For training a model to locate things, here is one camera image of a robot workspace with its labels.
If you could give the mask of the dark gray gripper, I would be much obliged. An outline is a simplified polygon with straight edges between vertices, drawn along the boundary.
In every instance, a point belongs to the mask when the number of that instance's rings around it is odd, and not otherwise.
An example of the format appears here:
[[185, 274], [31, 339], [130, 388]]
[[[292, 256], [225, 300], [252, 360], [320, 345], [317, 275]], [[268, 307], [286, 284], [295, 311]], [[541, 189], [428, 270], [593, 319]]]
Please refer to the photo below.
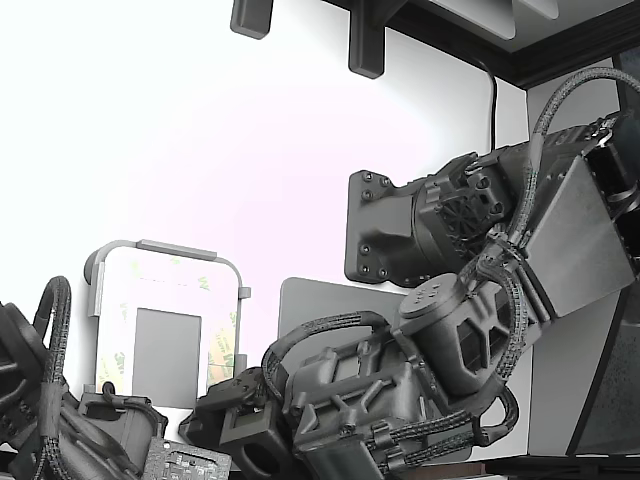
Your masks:
[[291, 432], [280, 407], [268, 401], [261, 409], [242, 413], [194, 409], [178, 427], [179, 436], [190, 445], [218, 445], [232, 457], [246, 479], [294, 480], [301, 470], [292, 453]]

